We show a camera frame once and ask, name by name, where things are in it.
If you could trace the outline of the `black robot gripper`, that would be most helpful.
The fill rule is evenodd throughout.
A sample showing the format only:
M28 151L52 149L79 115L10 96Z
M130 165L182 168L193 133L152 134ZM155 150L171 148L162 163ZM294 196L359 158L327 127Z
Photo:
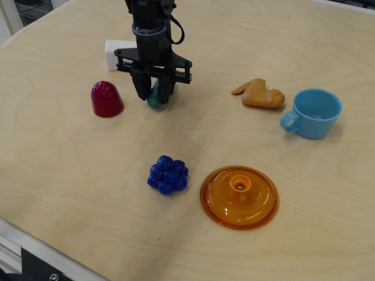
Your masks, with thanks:
M117 69L131 72L132 82L141 100L145 101L151 94L151 76L158 77L164 68L172 70L172 77L158 79L158 93L162 104L169 102L176 82L189 84L192 80L190 69L192 62L172 50L170 28L142 29L133 28L136 47L116 49ZM143 70L132 69L131 63L138 63Z

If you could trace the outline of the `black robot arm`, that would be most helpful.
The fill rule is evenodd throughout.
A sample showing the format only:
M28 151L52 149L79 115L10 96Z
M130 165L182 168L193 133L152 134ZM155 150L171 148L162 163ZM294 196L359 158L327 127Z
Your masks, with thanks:
M167 104L176 83L189 84L192 80L192 62L177 55L174 44L181 44L185 32L178 41L172 39L171 24L181 28L172 16L175 1L127 1L132 15L132 32L136 47L117 49L117 70L130 73L138 96L150 104Z

